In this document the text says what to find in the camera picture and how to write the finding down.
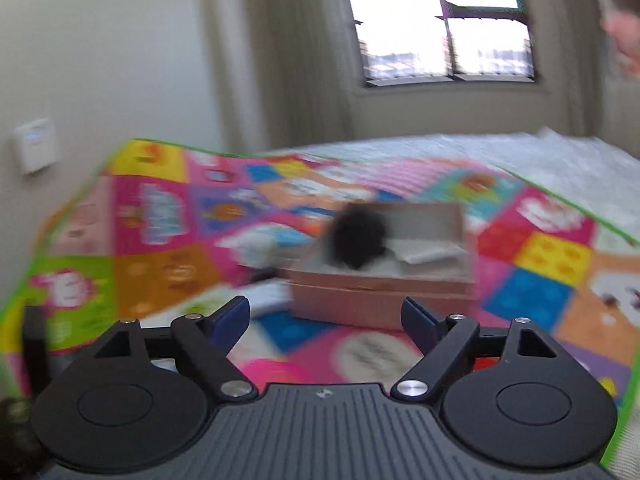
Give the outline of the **blue white tissue pack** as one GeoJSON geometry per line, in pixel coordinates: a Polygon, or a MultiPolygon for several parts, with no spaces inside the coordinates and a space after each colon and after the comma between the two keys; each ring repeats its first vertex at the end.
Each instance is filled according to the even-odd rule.
{"type": "Polygon", "coordinates": [[[215,246],[230,252],[240,266],[259,270],[272,266],[289,266],[314,241],[303,231],[280,222],[246,226],[221,237],[215,246]]]}

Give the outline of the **white usb hub device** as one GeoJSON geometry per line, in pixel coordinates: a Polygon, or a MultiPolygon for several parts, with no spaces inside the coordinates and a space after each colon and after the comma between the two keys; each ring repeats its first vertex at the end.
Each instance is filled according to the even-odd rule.
{"type": "Polygon", "coordinates": [[[278,278],[243,286],[238,290],[238,294],[248,300],[252,318],[286,311],[291,307],[293,300],[288,281],[278,278]]]}

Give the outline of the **pink cardboard box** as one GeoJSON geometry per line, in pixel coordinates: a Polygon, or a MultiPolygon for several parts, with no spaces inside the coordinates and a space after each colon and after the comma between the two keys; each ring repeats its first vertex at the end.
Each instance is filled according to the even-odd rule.
{"type": "Polygon", "coordinates": [[[471,310],[477,300],[477,252],[461,205],[356,203],[382,214],[387,226],[385,255],[360,270],[331,259],[329,227],[345,206],[285,271],[294,315],[398,330],[407,297],[442,315],[471,310]]]}

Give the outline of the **colourful cartoon play mat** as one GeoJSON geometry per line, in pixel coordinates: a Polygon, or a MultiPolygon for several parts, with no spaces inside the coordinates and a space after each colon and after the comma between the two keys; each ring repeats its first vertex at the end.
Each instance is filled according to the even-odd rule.
{"type": "MultiPolygon", "coordinates": [[[[24,283],[2,309],[2,394],[24,396],[29,390],[19,335],[28,304],[46,310],[50,350],[65,360],[119,318],[162,326],[180,314],[212,313],[238,296],[256,270],[216,247],[221,237],[280,222],[316,238],[351,200],[415,203],[383,202],[370,188],[352,186],[326,221],[312,226],[260,192],[284,160],[128,142],[49,224],[24,283]]],[[[418,358],[399,330],[303,320],[291,307],[256,318],[232,352],[260,384],[390,385],[418,358]]]]}

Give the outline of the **black plush toy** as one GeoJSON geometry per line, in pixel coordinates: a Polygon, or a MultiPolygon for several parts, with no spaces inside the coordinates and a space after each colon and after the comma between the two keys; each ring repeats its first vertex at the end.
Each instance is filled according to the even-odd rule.
{"type": "Polygon", "coordinates": [[[386,253],[386,222],[368,204],[349,204],[329,227],[329,254],[336,263],[360,270],[386,253]]]}

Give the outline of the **beige curtain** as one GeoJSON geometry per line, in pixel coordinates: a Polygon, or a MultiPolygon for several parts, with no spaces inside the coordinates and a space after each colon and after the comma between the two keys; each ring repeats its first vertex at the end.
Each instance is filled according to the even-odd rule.
{"type": "Polygon", "coordinates": [[[347,141],[345,0],[200,0],[222,134],[235,153],[347,141]]]}

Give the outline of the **window with black bars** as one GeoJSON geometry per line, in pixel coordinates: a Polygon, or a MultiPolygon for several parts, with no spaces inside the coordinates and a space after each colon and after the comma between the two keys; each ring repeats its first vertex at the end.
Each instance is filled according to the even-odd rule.
{"type": "Polygon", "coordinates": [[[536,78],[525,0],[348,0],[369,88],[536,78]]]}

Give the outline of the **pink plush bunny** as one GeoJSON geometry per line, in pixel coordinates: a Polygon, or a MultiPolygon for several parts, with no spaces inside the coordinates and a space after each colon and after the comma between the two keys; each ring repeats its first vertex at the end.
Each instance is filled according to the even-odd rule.
{"type": "Polygon", "coordinates": [[[639,78],[640,18],[629,12],[613,12],[602,21],[602,28],[613,41],[620,71],[628,78],[639,78]]]}

